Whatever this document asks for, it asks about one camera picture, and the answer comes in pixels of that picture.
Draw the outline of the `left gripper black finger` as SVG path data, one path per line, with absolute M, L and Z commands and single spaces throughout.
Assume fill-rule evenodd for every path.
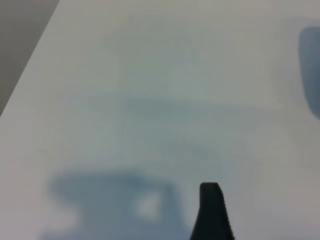
M 223 192 L 216 182 L 199 187 L 199 210 L 190 240 L 235 240 Z

